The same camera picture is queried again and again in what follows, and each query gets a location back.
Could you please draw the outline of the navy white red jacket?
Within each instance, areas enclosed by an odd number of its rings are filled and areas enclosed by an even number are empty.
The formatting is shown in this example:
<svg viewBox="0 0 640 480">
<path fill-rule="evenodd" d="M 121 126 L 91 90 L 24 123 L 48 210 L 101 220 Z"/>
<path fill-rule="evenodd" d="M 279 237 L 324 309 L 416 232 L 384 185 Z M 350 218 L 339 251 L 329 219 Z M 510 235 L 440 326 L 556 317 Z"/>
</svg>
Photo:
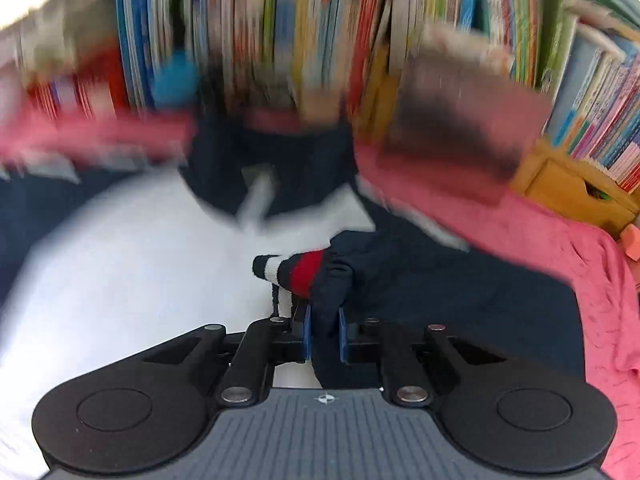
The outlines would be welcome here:
<svg viewBox="0 0 640 480">
<path fill-rule="evenodd" d="M 460 332 L 584 374 L 570 286 L 473 248 L 364 182 L 308 209 L 235 219 L 198 200 L 175 169 L 90 169 L 76 183 L 14 176 L 1 185 L 2 477 L 46 471 L 30 424 L 49 390 L 209 322 L 242 330 L 271 306 L 256 256 L 326 247 L 347 230 L 404 236 L 394 259 L 428 265 L 420 292 L 405 292 L 396 308 L 460 297 Z"/>
</svg>

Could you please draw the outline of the pink rabbit print cloth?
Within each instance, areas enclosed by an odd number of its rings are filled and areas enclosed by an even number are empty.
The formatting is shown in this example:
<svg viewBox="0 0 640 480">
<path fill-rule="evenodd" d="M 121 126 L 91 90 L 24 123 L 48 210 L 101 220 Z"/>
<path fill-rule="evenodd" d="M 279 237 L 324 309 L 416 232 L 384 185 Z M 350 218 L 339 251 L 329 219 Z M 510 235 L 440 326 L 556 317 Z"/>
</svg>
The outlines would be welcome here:
<svg viewBox="0 0 640 480">
<path fill-rule="evenodd" d="M 514 194 L 485 206 L 421 188 L 396 169 L 375 174 L 365 150 L 357 160 L 378 195 L 441 242 L 484 249 L 572 285 L 587 378 L 618 418 L 605 470 L 637 478 L 639 307 L 612 237 Z M 255 252 L 317 248 L 366 219 L 341 196 L 299 223 L 294 236 L 236 228 L 198 206 L 168 169 L 101 193 L 33 244 L 1 325 L 2 477 L 46 472 L 30 420 L 51 388 L 208 321 L 243 328 L 268 306 L 267 286 L 250 274 Z"/>
</svg>

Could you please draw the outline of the wooden drawer box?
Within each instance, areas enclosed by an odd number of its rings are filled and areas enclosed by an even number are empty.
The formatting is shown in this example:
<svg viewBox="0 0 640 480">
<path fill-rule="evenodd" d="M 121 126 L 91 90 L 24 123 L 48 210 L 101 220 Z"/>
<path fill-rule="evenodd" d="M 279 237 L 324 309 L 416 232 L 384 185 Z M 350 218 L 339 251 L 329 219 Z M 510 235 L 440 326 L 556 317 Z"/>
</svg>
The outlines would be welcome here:
<svg viewBox="0 0 640 480">
<path fill-rule="evenodd" d="M 592 224 L 616 237 L 639 214 L 639 193 L 540 138 L 518 167 L 510 188 L 556 214 Z"/>
</svg>

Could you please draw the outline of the silver metallic box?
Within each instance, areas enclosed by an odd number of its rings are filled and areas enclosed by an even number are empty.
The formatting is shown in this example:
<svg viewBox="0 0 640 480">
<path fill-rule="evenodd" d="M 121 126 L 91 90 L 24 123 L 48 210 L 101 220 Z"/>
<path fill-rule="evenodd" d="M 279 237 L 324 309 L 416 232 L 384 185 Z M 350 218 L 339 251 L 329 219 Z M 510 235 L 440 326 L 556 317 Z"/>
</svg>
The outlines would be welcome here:
<svg viewBox="0 0 640 480">
<path fill-rule="evenodd" d="M 393 121 L 376 155 L 383 169 L 451 195 L 501 200 L 551 113 L 548 96 L 435 51 L 410 58 Z"/>
</svg>

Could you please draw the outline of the blue plush ball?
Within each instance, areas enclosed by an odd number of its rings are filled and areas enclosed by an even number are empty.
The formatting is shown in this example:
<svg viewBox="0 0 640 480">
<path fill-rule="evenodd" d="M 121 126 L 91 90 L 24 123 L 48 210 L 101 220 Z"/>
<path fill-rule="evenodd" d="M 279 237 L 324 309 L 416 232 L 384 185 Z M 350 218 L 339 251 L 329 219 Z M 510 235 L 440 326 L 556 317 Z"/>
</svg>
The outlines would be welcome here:
<svg viewBox="0 0 640 480">
<path fill-rule="evenodd" d="M 198 95 L 200 73 L 186 51 L 177 51 L 161 68 L 151 84 L 158 110 L 176 110 L 192 105 Z"/>
</svg>

